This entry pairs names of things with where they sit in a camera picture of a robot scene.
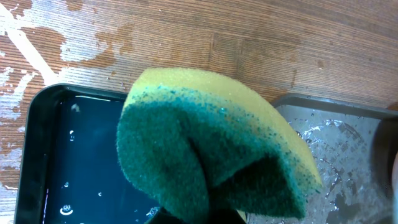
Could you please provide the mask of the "green yellow sponge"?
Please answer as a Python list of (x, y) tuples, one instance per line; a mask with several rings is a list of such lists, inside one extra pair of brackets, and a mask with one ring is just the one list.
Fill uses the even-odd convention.
[(302, 219), (322, 180), (307, 144), (262, 96), (230, 77), (148, 68), (117, 127), (121, 169), (187, 223), (232, 210)]

